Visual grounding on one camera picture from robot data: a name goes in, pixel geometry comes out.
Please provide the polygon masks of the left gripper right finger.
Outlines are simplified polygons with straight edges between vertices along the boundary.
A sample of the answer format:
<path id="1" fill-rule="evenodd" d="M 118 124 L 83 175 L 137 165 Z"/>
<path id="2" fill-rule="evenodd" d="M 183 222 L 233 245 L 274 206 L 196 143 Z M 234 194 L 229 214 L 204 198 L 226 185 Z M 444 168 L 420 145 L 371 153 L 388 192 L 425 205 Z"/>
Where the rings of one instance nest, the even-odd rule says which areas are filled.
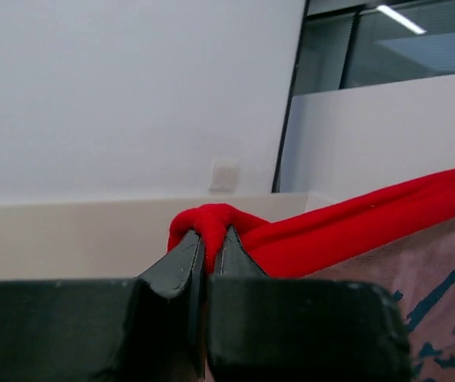
<path id="1" fill-rule="evenodd" d="M 208 276 L 206 350 L 215 381 L 251 381 L 261 372 L 255 344 L 258 310 L 251 288 L 267 279 L 230 226 Z"/>

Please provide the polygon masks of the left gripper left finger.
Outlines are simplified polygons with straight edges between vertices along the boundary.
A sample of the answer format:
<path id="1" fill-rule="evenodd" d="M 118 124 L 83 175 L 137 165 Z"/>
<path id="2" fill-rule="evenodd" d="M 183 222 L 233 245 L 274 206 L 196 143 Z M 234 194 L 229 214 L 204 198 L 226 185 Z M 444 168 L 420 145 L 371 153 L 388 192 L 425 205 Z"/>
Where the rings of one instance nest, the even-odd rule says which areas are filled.
<path id="1" fill-rule="evenodd" d="M 189 231 L 140 274 L 127 309 L 121 349 L 108 381 L 204 379 L 204 244 Z"/>

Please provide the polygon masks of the red printed pillowcase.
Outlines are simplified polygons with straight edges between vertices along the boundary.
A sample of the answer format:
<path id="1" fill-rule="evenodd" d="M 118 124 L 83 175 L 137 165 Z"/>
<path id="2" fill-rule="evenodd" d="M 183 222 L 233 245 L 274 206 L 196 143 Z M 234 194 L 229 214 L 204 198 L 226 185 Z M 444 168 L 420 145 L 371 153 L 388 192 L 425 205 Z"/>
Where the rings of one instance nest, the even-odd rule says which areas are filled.
<path id="1" fill-rule="evenodd" d="M 410 335 L 414 380 L 455 381 L 455 169 L 277 222 L 231 205 L 201 205 L 172 220 L 167 247 L 197 231 L 212 271 L 229 227 L 268 275 L 387 288 Z"/>

